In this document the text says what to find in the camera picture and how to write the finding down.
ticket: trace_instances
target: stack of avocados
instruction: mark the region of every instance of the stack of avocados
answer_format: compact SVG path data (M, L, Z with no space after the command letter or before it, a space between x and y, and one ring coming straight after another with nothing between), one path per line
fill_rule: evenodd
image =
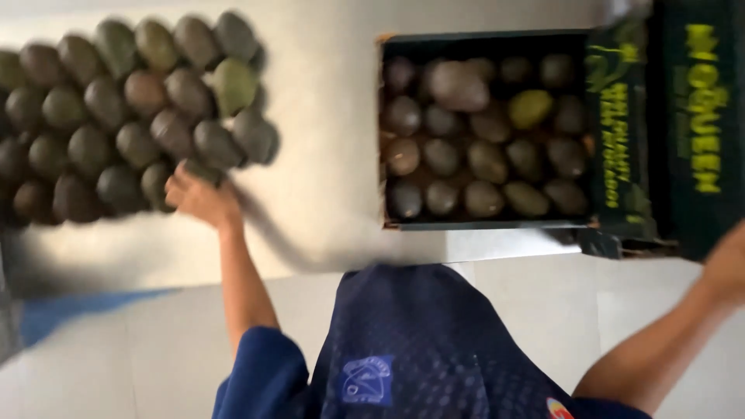
M567 54L386 60L386 202L397 222L566 219L589 210L587 119Z
M270 163L278 139L254 104L259 49L227 11L213 28L193 15L173 31L108 18L90 39L0 51L4 225L171 212L164 185L180 160L214 184Z

